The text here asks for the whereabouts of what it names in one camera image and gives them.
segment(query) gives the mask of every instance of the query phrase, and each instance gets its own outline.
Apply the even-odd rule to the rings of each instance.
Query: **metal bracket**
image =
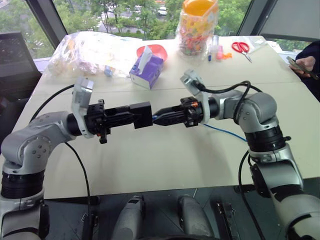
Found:
[[[193,81],[199,81],[204,83],[202,78],[191,69],[184,72],[184,75],[180,78],[185,88],[199,101],[202,105],[203,119],[202,124],[206,124],[210,119],[210,107],[209,107],[209,94],[204,91],[200,91],[193,85]]]
[[[94,135],[91,134],[86,126],[85,115],[89,107],[91,93],[93,91],[94,82],[84,77],[79,77],[74,84],[72,93],[72,112],[78,123],[81,134],[89,139]]]

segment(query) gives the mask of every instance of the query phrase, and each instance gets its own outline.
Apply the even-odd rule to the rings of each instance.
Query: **floor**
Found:
[[[305,192],[320,198],[320,178],[304,180]],[[177,216],[177,199],[190,195],[203,207],[211,223],[215,237],[220,238],[215,221],[213,207],[215,202],[231,203],[234,215],[233,230],[236,228],[239,237],[235,240],[255,240],[259,235],[248,214],[241,196],[232,186],[177,189],[166,191],[143,192],[146,203],[146,216],[143,224],[144,236],[181,235],[183,231]],[[94,229],[94,240],[109,240],[120,211],[127,201],[136,193],[100,196],[100,204],[95,206],[99,222]],[[263,198],[255,191],[245,194],[249,205],[267,240],[284,240],[285,233],[276,216],[270,199]],[[87,206],[47,200],[50,208],[50,233],[46,240],[81,240],[82,217]]]

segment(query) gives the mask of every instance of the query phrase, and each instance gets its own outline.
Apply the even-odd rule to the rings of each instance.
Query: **table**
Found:
[[[221,37],[225,52],[237,37]],[[252,63],[241,54],[222,62],[195,64],[177,56],[174,40],[144,41],[141,45],[161,44],[167,50],[165,69],[152,90],[125,78],[96,75],[90,103],[105,100],[105,108],[150,101],[152,112],[180,104],[190,96],[179,78],[188,68],[195,69],[208,88],[221,89],[250,80],[271,94],[278,106],[277,116],[304,178],[320,176],[320,105],[300,79],[268,45],[253,52]],[[56,79],[45,71],[26,104],[14,130],[25,127],[36,109],[57,90],[73,84],[64,73]],[[41,112],[71,111],[72,90],[53,99]],[[233,120],[210,125],[244,136]],[[92,195],[133,193],[169,189],[227,186],[238,184],[240,160],[248,149],[245,142],[205,126],[185,128],[183,124],[134,129],[133,125],[115,127],[107,144],[97,137],[77,137],[70,144],[79,153],[87,170]],[[252,183],[249,168],[243,169],[242,182]],[[86,196],[84,175],[78,161],[64,144],[51,154],[44,180],[45,198]]]

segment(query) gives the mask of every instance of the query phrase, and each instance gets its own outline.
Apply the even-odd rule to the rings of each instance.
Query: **chair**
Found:
[[[22,34],[0,33],[0,96],[9,101],[29,98],[41,75]]]

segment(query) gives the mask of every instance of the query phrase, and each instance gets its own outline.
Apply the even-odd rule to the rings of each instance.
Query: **purple tissue box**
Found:
[[[135,64],[130,70],[130,78],[132,82],[144,88],[151,89],[158,79],[162,68],[164,67],[164,60],[160,57],[152,55],[150,60],[144,66],[143,72],[139,74],[138,65],[141,56],[137,59]]]

